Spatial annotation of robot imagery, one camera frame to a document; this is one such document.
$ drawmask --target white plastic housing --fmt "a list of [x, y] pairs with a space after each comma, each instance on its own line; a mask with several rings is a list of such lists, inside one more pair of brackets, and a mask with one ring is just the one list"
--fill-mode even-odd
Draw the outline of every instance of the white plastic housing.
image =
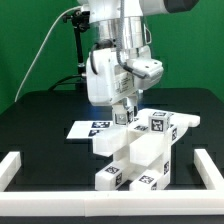
[[164, 0], [139, 0], [144, 16], [168, 13]]
[[87, 61], [88, 97], [94, 106], [109, 106], [136, 91], [133, 77], [118, 66], [116, 52], [111, 49], [94, 51], [94, 74]]
[[[90, 23], [120, 18], [120, 0], [89, 0]], [[143, 16], [139, 0], [125, 0], [125, 17]]]

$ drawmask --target green backdrop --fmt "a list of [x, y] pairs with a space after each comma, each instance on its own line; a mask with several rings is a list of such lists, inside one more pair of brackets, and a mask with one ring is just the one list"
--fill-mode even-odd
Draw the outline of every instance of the green backdrop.
[[[55, 19], [75, 0], [7, 0], [0, 2], [0, 113], [10, 106], [18, 87]], [[148, 18], [152, 52], [164, 64], [157, 88], [201, 87], [224, 101], [224, 1], [200, 0], [187, 13]], [[84, 55], [91, 47], [82, 36]], [[76, 50], [70, 23], [59, 22], [22, 94], [46, 90], [76, 73]]]

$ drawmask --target cable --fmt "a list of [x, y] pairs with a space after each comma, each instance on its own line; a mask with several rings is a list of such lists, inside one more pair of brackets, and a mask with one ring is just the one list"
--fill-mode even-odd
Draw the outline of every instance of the cable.
[[57, 81], [53, 86], [51, 86], [48, 91], [52, 91], [55, 89], [55, 87], [57, 87], [58, 85], [63, 85], [63, 82], [67, 81], [67, 80], [70, 80], [70, 79], [75, 79], [75, 78], [82, 78], [81, 75], [70, 75], [70, 76], [67, 76], [59, 81]]
[[58, 21], [61, 19], [61, 17], [62, 17], [64, 14], [66, 14], [66, 13], [68, 13], [68, 12], [71, 12], [71, 11], [74, 11], [74, 10], [77, 10], [77, 9], [79, 9], [79, 8], [81, 8], [81, 7], [80, 7], [80, 6], [77, 6], [77, 7], [68, 9], [68, 10], [66, 10], [65, 12], [63, 12], [63, 13], [62, 13], [62, 14], [55, 20], [55, 22], [54, 22], [53, 25], [51, 26], [50, 30], [48, 31], [48, 33], [47, 33], [47, 35], [46, 35], [46, 37], [45, 37], [45, 39], [44, 39], [44, 41], [43, 41], [43, 43], [42, 43], [42, 45], [41, 45], [39, 51], [37, 52], [37, 54], [36, 54], [36, 56], [35, 56], [35, 58], [34, 58], [32, 64], [30, 65], [30, 67], [29, 67], [29, 69], [28, 69], [28, 71], [27, 71], [27, 73], [26, 73], [26, 75], [25, 75], [25, 77], [24, 77], [22, 83], [20, 84], [20, 87], [19, 87], [19, 89], [18, 89], [18, 91], [17, 91], [17, 94], [16, 94], [16, 97], [15, 97], [15, 102], [17, 102], [17, 100], [18, 100], [18, 98], [19, 98], [19, 94], [20, 94], [20, 92], [21, 92], [21, 90], [22, 90], [22, 88], [23, 88], [23, 86], [24, 86], [24, 84], [25, 84], [27, 78], [29, 77], [29, 75], [30, 75], [30, 73], [31, 73], [31, 71], [32, 71], [32, 69], [33, 69], [33, 67], [34, 67], [34, 65], [35, 65], [35, 63], [36, 63], [36, 61], [37, 61], [37, 59], [39, 58], [39, 56], [40, 56], [40, 54], [41, 54], [41, 52], [42, 52], [42, 50], [43, 50], [43, 48], [44, 48], [44, 46], [45, 46], [45, 44], [46, 44], [48, 38], [49, 38], [50, 35], [51, 35], [51, 32], [53, 31], [54, 27], [57, 25]]
[[91, 51], [90, 51], [90, 65], [91, 65], [91, 69], [95, 75], [98, 75], [98, 72], [96, 71], [93, 52], [97, 49], [97, 47], [98, 47], [98, 44], [96, 43], [93, 45], [93, 47], [91, 48]]

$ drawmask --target white block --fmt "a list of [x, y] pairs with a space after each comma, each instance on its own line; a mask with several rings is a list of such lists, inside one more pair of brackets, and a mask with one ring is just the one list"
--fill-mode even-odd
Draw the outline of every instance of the white block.
[[170, 134], [148, 133], [130, 144], [130, 162], [149, 166], [169, 146]]
[[21, 166], [19, 152], [10, 152], [0, 164], [0, 192], [4, 191]]
[[224, 180], [205, 149], [195, 149], [194, 164], [208, 190], [223, 190]]
[[149, 115], [149, 132], [165, 133], [170, 127], [172, 113], [166, 111], [154, 111]]
[[223, 190], [0, 192], [0, 216], [223, 215]]
[[131, 144], [142, 135], [149, 132], [148, 119], [139, 119], [128, 127], [128, 143]]
[[85, 199], [85, 216], [116, 216], [119, 203], [117, 192], [95, 192]]
[[130, 184], [130, 191], [161, 190], [160, 179], [163, 174], [156, 170], [146, 170]]
[[89, 192], [0, 193], [0, 216], [85, 216]]
[[128, 158], [110, 163], [95, 175], [95, 189], [98, 191], [116, 190], [128, 180], [133, 169]]
[[121, 148], [120, 150], [116, 151], [113, 154], [113, 161], [119, 161], [123, 158], [130, 158], [130, 148], [129, 145], [124, 146], [123, 148]]
[[127, 128], [113, 125], [93, 137], [93, 152], [109, 157], [127, 144]]
[[67, 139], [91, 139], [112, 125], [112, 121], [75, 121]]

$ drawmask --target black table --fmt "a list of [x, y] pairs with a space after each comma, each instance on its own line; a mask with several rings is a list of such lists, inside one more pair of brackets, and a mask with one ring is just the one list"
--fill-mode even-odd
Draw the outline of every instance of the black table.
[[[204, 189], [193, 150], [205, 148], [224, 173], [224, 103], [205, 89], [151, 89], [139, 109], [154, 108], [201, 117], [172, 147], [167, 189]], [[76, 120], [111, 120], [110, 107], [93, 107], [85, 92], [38, 91], [23, 96], [0, 115], [0, 160], [20, 151], [22, 167], [6, 191], [94, 190], [95, 173], [112, 161], [92, 153], [91, 140], [67, 140]], [[0, 223], [219, 223], [224, 216], [0, 218]]]

